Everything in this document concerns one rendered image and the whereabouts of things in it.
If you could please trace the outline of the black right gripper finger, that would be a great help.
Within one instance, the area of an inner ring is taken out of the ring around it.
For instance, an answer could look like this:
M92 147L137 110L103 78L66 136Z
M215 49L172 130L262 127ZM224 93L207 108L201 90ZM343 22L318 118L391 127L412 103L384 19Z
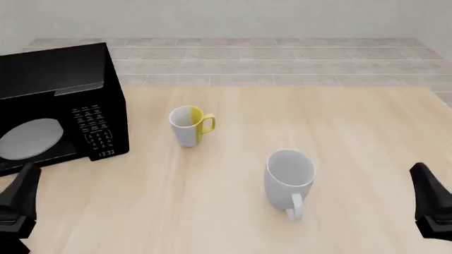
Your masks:
M415 219L452 219L452 192L444 188L427 165L417 162L410 175L415 190Z

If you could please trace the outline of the yellow and white mug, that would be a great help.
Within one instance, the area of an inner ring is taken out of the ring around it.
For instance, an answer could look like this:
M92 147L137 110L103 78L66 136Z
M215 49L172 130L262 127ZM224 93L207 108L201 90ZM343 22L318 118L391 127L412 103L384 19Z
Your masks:
M195 147L203 135L215 130L215 116L204 114L201 109L184 105L173 109L169 114L172 130L182 147Z

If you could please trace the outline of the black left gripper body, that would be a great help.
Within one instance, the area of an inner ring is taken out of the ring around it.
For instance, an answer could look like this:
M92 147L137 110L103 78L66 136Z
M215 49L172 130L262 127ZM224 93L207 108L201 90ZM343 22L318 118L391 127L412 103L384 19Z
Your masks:
M0 254L30 254L21 241L36 225L36 214L24 215L11 207L0 206Z

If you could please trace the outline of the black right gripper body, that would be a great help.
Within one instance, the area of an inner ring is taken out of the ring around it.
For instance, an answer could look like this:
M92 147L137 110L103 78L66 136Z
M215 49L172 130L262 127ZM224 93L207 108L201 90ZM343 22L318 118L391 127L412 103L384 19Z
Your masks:
M452 240L452 215L424 216L415 223L423 238Z

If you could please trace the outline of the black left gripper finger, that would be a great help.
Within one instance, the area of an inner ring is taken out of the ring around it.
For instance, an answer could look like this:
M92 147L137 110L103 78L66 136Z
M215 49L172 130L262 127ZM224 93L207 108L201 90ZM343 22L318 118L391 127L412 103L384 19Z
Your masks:
M0 219L22 216L37 219L36 196L41 171L33 163L23 166L17 177L0 193Z

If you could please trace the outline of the black microwave oven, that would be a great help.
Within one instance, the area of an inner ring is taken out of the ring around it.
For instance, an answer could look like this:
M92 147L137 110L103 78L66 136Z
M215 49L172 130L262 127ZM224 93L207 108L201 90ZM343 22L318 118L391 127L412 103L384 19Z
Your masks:
M38 119L56 120L60 139L30 156L5 158L0 145L0 177L28 162L46 167L129 151L126 100L107 44L0 55L0 138Z

